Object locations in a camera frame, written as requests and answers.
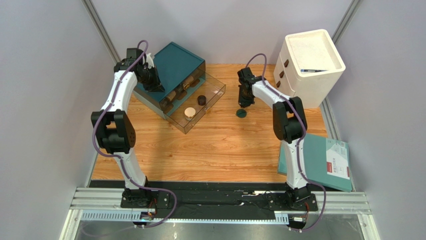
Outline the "beige tube grey cap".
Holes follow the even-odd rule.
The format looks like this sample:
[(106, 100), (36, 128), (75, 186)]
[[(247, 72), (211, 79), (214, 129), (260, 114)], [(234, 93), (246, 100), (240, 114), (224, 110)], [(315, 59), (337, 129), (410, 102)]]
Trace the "beige tube grey cap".
[(184, 90), (188, 89), (196, 80), (197, 78), (190, 75), (188, 76), (183, 82), (182, 82), (182, 87)]

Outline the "dark brown round jar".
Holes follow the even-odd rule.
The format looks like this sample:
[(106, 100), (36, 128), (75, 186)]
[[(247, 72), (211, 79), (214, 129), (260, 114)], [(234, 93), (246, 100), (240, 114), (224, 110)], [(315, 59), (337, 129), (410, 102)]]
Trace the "dark brown round jar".
[(199, 106), (205, 106), (207, 104), (207, 97), (205, 95), (199, 95), (197, 97), (197, 104)]

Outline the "gold lid glass jar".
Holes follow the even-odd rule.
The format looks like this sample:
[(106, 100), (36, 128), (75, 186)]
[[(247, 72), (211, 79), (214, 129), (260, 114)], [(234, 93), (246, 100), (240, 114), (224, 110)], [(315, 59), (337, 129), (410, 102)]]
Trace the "gold lid glass jar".
[(196, 114), (197, 114), (197, 111), (193, 107), (187, 107), (184, 110), (184, 117), (188, 121), (191, 121), (195, 117)]

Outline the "beige foundation pump bottle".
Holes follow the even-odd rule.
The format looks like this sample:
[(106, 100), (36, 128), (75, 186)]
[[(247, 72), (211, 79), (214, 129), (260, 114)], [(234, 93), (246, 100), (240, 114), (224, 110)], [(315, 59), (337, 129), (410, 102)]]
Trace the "beige foundation pump bottle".
[(181, 91), (178, 89), (175, 89), (173, 91), (171, 91), (166, 97), (165, 100), (167, 100), (168, 102), (173, 102), (179, 95), (181, 94)]

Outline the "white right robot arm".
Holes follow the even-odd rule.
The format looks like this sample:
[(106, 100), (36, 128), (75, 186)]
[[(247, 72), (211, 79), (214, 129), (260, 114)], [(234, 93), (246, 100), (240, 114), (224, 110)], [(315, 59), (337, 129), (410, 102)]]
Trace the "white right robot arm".
[(308, 185), (304, 163), (304, 138), (306, 124), (302, 114), (297, 112), (299, 98), (290, 98), (280, 93), (270, 83), (262, 80), (239, 81), (238, 104), (247, 108), (255, 98), (262, 100), (272, 109), (272, 125), (275, 136), (284, 146), (286, 162), (286, 183), (293, 190)]

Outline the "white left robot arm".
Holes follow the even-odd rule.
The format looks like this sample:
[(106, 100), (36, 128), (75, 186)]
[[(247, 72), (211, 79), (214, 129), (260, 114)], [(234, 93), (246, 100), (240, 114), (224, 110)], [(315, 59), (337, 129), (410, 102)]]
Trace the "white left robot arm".
[(124, 176), (125, 189), (136, 193), (157, 191), (149, 187), (142, 172), (134, 147), (136, 132), (127, 115), (131, 94), (137, 83), (143, 83), (144, 73), (154, 70), (150, 54), (130, 56), (114, 67), (114, 80), (106, 102), (99, 111), (91, 114), (93, 126), (91, 139), (99, 155), (113, 158)]

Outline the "teal drawer organizer box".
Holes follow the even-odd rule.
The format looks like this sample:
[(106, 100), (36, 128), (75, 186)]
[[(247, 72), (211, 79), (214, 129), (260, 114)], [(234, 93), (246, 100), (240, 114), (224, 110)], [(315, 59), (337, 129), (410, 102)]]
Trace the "teal drawer organizer box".
[(134, 88), (135, 97), (165, 119), (160, 102), (198, 66), (206, 61), (175, 42), (169, 43), (153, 57), (164, 92), (147, 92), (141, 83)]

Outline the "white drawer cabinet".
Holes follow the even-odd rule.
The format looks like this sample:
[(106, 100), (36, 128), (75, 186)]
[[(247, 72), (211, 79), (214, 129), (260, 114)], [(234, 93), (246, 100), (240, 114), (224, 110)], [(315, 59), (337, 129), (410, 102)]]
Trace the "white drawer cabinet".
[(284, 38), (273, 75), (281, 93), (299, 97), (304, 108), (315, 109), (345, 69), (328, 31), (317, 29)]

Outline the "teal flat box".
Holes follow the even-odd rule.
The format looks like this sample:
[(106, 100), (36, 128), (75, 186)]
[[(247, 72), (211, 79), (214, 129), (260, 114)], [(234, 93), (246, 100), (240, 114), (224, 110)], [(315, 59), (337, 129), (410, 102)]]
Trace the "teal flat box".
[[(277, 173), (286, 176), (291, 188), (302, 188), (308, 182), (299, 173), (296, 143), (281, 141)], [(307, 133), (299, 153), (302, 172), (310, 181), (344, 192), (353, 190), (346, 142)]]

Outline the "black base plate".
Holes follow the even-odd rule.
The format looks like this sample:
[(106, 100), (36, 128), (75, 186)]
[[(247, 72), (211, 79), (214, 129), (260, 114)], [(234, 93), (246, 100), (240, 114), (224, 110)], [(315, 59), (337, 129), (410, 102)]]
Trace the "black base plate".
[(91, 188), (118, 190), (119, 207), (140, 209), (138, 218), (166, 216), (181, 220), (268, 221), (276, 212), (320, 210), (323, 191), (309, 185), (310, 197), (297, 201), (286, 183), (151, 181), (157, 191), (135, 192), (122, 180), (93, 180)]

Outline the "aluminium frame rail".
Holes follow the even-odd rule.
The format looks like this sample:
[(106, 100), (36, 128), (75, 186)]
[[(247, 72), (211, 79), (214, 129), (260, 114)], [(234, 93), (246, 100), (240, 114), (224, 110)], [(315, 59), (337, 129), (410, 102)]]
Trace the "aluminium frame rail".
[(74, 193), (60, 238), (76, 237), (79, 223), (122, 221), (135, 223), (232, 223), (289, 225), (295, 218), (324, 218), (327, 215), (354, 215), (366, 240), (379, 239), (374, 218), (363, 192), (313, 191), (297, 207), (288, 207), (284, 191), (178, 189), (154, 192), (149, 203), (126, 203), (119, 188), (79, 187)]

